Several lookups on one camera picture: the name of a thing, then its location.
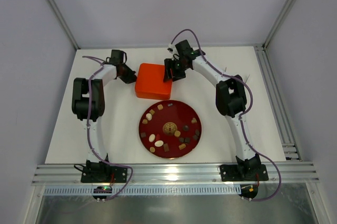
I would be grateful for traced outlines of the orange box lid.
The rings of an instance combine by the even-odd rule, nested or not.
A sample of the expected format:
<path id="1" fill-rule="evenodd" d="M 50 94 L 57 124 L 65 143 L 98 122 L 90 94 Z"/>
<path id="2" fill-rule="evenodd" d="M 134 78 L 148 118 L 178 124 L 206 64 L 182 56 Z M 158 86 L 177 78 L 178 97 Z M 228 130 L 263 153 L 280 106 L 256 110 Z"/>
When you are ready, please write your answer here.
<path id="1" fill-rule="evenodd" d="M 164 65 L 140 64 L 135 84 L 136 92 L 171 93 L 173 81 L 163 82 Z"/>

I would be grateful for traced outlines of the orange compartment chocolate box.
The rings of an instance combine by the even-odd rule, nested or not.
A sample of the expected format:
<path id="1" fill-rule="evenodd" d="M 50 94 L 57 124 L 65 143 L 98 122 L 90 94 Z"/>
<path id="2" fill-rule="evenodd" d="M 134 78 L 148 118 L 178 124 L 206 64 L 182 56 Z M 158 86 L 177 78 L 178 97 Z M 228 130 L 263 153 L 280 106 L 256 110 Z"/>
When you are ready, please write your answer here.
<path id="1" fill-rule="evenodd" d="M 168 100 L 171 98 L 171 93 L 136 92 L 136 96 L 143 99 Z"/>

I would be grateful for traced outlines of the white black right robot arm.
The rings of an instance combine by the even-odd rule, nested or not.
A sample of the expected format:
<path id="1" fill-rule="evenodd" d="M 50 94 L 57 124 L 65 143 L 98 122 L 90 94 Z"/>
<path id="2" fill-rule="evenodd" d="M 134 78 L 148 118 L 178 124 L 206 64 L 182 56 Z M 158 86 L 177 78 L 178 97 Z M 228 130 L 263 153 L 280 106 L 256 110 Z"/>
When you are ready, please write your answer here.
<path id="1" fill-rule="evenodd" d="M 249 143 L 246 124 L 247 97 L 241 76 L 231 76 L 211 63 L 201 49 L 194 50 L 187 40 L 167 49 L 172 58 L 164 60 L 164 81 L 177 81 L 192 69 L 205 77 L 215 87 L 215 105 L 229 124 L 236 148 L 236 165 L 221 165 L 223 181 L 253 181 L 265 175 L 260 155 Z"/>

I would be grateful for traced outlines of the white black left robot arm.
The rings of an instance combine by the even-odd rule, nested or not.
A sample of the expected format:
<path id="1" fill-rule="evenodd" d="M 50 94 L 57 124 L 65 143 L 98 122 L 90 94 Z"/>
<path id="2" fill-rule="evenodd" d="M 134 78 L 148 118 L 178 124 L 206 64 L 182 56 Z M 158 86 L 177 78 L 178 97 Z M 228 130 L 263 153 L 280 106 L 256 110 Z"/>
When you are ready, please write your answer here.
<path id="1" fill-rule="evenodd" d="M 130 177 L 127 173 L 132 168 L 111 163 L 103 140 L 104 87 L 116 79 L 132 84 L 137 80 L 136 72 L 127 66 L 127 53 L 122 50 L 111 50 L 110 56 L 105 59 L 94 56 L 83 58 L 97 62 L 99 69 L 88 79 L 76 78 L 73 81 L 72 113 L 83 123 L 88 145 L 85 165 L 74 165 L 74 168 L 82 173 L 82 183 L 124 184 Z"/>

